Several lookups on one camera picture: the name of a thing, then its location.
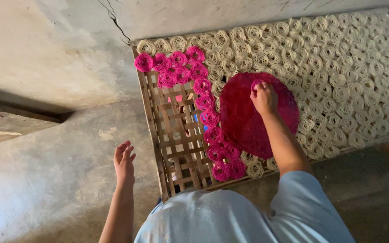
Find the finger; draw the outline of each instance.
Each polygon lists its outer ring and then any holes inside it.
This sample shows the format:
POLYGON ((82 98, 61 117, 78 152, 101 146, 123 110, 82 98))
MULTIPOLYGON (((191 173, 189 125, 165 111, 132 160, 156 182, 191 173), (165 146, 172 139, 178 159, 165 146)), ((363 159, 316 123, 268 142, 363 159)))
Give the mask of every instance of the finger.
POLYGON ((270 90, 274 90, 273 85, 270 83, 267 83, 267 88, 269 88, 270 90))
POLYGON ((122 153, 125 150, 125 146, 124 146, 124 150, 122 150, 120 148, 120 146, 121 146, 121 144, 118 147, 116 147, 116 149, 115 149, 115 154, 114 154, 114 163, 115 164, 119 164, 121 162, 121 160, 122 160, 122 153))
POLYGON ((251 98, 251 100, 256 98, 256 91, 251 91, 250 98, 251 98))
POLYGON ((134 148, 133 146, 128 146, 125 149, 124 154, 122 155, 122 160, 128 161, 128 159, 130 158, 130 153, 133 150, 133 148, 134 148))
POLYGON ((255 87, 256 90, 264 90, 265 89, 265 85, 264 83, 258 83, 255 87))
POLYGON ((127 141, 123 142, 122 144, 118 145, 116 148, 119 148, 122 151, 124 151, 127 146, 130 146, 130 141, 129 140, 127 140, 127 141))

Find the pink noodle nest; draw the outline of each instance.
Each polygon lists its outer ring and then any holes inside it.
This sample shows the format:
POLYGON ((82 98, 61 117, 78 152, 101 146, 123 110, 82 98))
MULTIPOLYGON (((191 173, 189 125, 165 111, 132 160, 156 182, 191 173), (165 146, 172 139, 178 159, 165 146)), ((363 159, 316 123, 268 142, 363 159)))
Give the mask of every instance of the pink noodle nest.
POLYGON ((202 65, 202 63, 197 62, 190 68, 190 73, 192 75, 193 80, 197 80, 198 78, 206 78, 208 76, 207 68, 202 65))
POLYGON ((194 65, 199 62, 202 63, 205 60, 204 52, 197 46, 191 46, 187 48, 187 62, 190 65, 194 65))
POLYGON ((176 84, 176 74, 170 70, 165 70, 159 74, 159 79, 157 81, 157 86, 160 89, 163 88, 172 88, 176 84))
POLYGON ((204 133, 204 140, 211 145, 220 144, 224 140, 224 132, 219 127, 208 128, 204 133))
POLYGON ((255 87, 256 85, 260 84, 260 83, 265 83, 265 81, 263 81, 262 79, 255 79, 252 83, 251 83, 251 90, 252 91, 256 91, 255 90, 255 87))
POLYGON ((163 53, 157 53, 154 57, 154 65, 153 68, 157 72, 163 72, 168 70, 171 66, 170 59, 166 57, 163 53))
POLYGON ((242 178, 246 174, 246 166, 240 160, 232 160, 228 164, 229 176, 233 179, 242 178))
POLYGON ((193 84, 193 90, 198 95, 202 96, 202 95, 209 94, 211 92, 211 82, 208 79, 204 77, 200 77, 196 79, 194 82, 195 83, 193 84))
POLYGON ((175 69, 176 83, 186 84, 190 80, 190 70, 186 67, 177 67, 175 69))
POLYGON ((141 72, 149 72, 153 68, 154 60, 147 53, 141 53, 135 60, 134 66, 141 72))
POLYGON ((214 178, 218 181, 225 181, 228 180, 230 177, 229 166, 223 161, 218 161, 214 163, 211 171, 213 173, 214 178))
POLYGON ((223 146, 223 152, 226 158, 230 160, 237 160, 240 158, 241 151, 239 148, 232 142, 225 142, 223 146))
POLYGON ((219 123, 219 114, 214 109, 208 108, 201 113, 201 122, 209 128, 215 127, 219 123))
POLYGON ((172 55, 169 56, 169 59, 173 69, 184 67, 187 64, 187 56, 180 51, 172 53, 172 55))
POLYGON ((208 155, 208 158, 210 158, 210 160, 215 161, 215 162, 223 161, 223 159, 224 159, 223 150, 218 145, 211 145, 207 149, 207 155, 208 155))
POLYGON ((201 96, 195 100, 198 109, 205 111, 208 108, 214 108, 214 97, 211 94, 201 96))

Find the hand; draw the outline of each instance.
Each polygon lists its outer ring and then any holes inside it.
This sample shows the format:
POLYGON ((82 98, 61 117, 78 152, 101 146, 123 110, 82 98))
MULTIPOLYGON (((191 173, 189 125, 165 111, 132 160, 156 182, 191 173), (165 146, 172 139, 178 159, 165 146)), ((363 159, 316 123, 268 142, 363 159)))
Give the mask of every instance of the hand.
POLYGON ((278 96, 273 85, 259 83, 255 86, 255 91, 251 91, 250 99, 263 118, 277 113, 278 96))
POLYGON ((114 166, 117 187, 121 187, 126 183, 134 185, 133 160, 136 154, 130 156, 133 148, 133 146, 130 146, 130 141, 125 141, 115 149, 114 166))

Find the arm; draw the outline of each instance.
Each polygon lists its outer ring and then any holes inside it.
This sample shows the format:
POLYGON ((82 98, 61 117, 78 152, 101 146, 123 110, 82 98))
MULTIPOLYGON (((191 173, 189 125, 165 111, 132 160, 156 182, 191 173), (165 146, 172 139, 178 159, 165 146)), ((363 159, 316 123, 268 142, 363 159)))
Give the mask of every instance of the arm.
POLYGON ((115 149, 116 189, 100 243, 133 242, 133 146, 125 141, 115 149))
POLYGON ((307 157, 278 114, 278 96, 272 85, 260 83, 255 89, 257 91, 252 91, 250 98, 264 121, 280 177, 295 170, 312 174, 307 157))

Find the concrete wall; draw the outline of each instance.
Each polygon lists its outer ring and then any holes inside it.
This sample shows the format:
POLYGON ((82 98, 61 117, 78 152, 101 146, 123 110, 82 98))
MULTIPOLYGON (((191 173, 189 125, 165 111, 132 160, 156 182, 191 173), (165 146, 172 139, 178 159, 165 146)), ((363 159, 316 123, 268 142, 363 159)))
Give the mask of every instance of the concrete wall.
MULTIPOLYGON (((132 54, 111 14, 136 40, 389 5, 383 0, 100 1, 0 1, 0 91, 27 98, 17 99, 19 105, 55 113, 139 98, 132 54)), ((4 93, 0 100, 12 101, 4 93)))

